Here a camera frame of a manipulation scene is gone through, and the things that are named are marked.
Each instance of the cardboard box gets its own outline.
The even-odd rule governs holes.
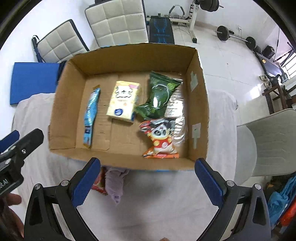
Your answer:
[[[188,116],[187,140],[180,158],[143,158],[152,142],[140,132],[143,119],[128,123],[106,116],[118,80],[141,84],[139,104],[149,94],[150,71],[183,79]],[[94,86],[100,85],[98,112],[92,147],[83,146],[84,113]],[[154,43],[112,46],[70,59],[61,75],[52,109],[49,148],[53,153],[88,161],[97,157],[102,165],[146,170],[188,170],[199,157],[206,158],[209,108],[200,59],[196,49]]]

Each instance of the white table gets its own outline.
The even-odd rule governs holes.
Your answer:
[[[234,178],[237,156],[236,101],[226,92],[209,91],[209,144],[207,162],[225,180]],[[13,129],[24,136],[35,128],[44,133],[44,143],[25,160],[18,188],[27,207],[33,186],[59,184],[70,179],[86,162],[65,158],[48,149],[48,125],[54,94],[39,94],[17,106]],[[131,241],[196,240],[213,218],[212,206],[194,171],[130,171],[124,180],[119,205],[109,196],[91,190],[78,207],[87,225],[99,240]],[[71,237],[57,210],[68,238]]]

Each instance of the green snack bag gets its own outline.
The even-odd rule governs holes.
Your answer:
[[[180,80],[151,71],[149,79],[150,97],[145,104],[137,106],[135,111],[145,120],[163,118],[168,100],[181,83]]]

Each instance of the gray chair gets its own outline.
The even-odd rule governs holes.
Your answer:
[[[237,127],[234,181],[296,171],[296,110],[285,109]]]
[[[47,63],[61,63],[78,53],[89,51],[72,19],[47,34],[37,43],[37,48]]]
[[[143,0],[105,0],[85,9],[99,47],[148,43]]]

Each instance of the cardboard box flap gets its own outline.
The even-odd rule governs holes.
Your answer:
[[[188,158],[206,159],[208,146],[209,103],[197,51],[186,72],[188,103]]]
[[[195,52],[180,45],[140,43],[77,54],[70,61],[88,75],[151,70],[185,73]]]
[[[76,131],[73,130],[77,129],[84,86],[85,76],[73,63],[67,62],[56,89],[56,93],[62,94],[55,95],[52,107],[50,149],[75,147]]]
[[[53,150],[52,152],[83,161],[89,161],[92,157],[96,157],[100,160],[101,165],[135,170],[192,170],[194,168],[194,161],[187,158],[145,159],[142,156],[112,154],[80,148]]]

